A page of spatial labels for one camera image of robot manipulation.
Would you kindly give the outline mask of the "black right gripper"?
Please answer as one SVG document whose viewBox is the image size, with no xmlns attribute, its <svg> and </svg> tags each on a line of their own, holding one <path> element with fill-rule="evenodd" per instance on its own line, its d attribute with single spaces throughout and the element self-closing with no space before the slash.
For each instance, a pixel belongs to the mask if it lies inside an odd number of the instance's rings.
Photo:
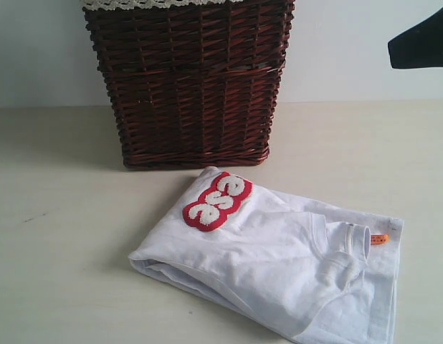
<svg viewBox="0 0 443 344">
<path fill-rule="evenodd" d="M 393 69 L 443 67 L 443 7 L 388 42 Z"/>
</svg>

